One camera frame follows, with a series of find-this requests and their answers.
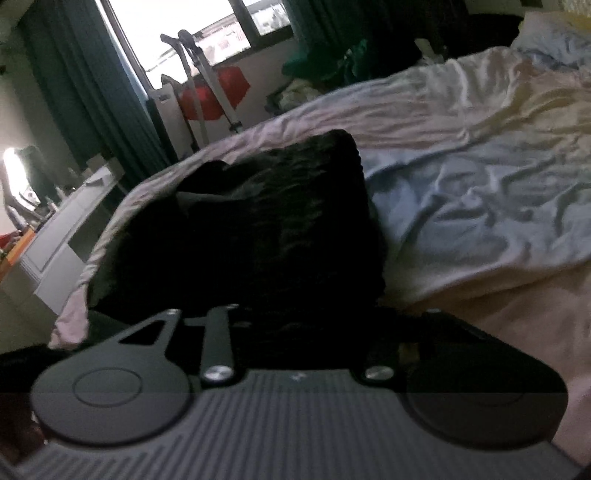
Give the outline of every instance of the dark green curtain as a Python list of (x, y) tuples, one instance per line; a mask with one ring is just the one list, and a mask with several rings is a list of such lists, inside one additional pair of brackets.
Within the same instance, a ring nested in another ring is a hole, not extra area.
[(95, 0), (37, 0), (19, 28), (35, 78), (80, 168), (110, 152), (133, 187), (170, 165)]
[(415, 56), (412, 0), (283, 0), (300, 48), (328, 48), (335, 56), (361, 40)]

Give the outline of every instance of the dresser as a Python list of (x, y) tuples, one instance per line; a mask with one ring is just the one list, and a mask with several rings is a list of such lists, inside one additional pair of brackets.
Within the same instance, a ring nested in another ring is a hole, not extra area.
[(2, 276), (0, 353), (12, 345), (11, 339), (2, 336), (13, 335), (9, 332), (18, 330), (19, 323), (22, 323), (22, 330), (28, 332), (31, 345), (39, 339), (49, 340), (55, 319), (108, 223), (111, 213), (104, 200), (119, 179), (107, 165), (90, 176), (60, 204), (59, 211), (29, 241)]

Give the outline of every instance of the white cabinet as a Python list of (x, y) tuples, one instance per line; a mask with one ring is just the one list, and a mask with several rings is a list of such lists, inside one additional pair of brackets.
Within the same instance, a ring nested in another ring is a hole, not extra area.
[[(27, 322), (26, 329), (34, 329), (47, 341), (84, 269), (84, 254), (77, 252), (90, 251), (92, 245), (84, 245), (84, 240), (94, 244), (106, 226), (109, 214), (100, 212), (105, 210), (102, 202), (118, 180), (108, 166), (89, 177), (62, 202), (0, 283), (0, 293), (18, 311), (20, 321)], [(0, 327), (0, 351), (2, 335)], [(38, 341), (38, 336), (33, 337), (31, 343)]]

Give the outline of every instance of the black device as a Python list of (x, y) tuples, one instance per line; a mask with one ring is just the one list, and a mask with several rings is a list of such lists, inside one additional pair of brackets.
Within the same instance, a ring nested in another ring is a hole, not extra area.
[(567, 480), (581, 470), (550, 443), (567, 405), (560, 376), (453, 316), (375, 309), (342, 366), (263, 369), (241, 360), (235, 340), (249, 323), (234, 315), (162, 312), (45, 370), (31, 404), (56, 438), (18, 472)]

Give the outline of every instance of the ribbed plastic surface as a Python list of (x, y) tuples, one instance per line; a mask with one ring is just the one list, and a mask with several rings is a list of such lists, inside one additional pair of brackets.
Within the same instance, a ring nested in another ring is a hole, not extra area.
[(549, 443), (503, 453), (448, 444), (394, 393), (346, 371), (251, 372), (203, 393), (149, 442), (101, 452), (52, 442), (20, 466), (31, 480), (569, 480), (579, 469)]

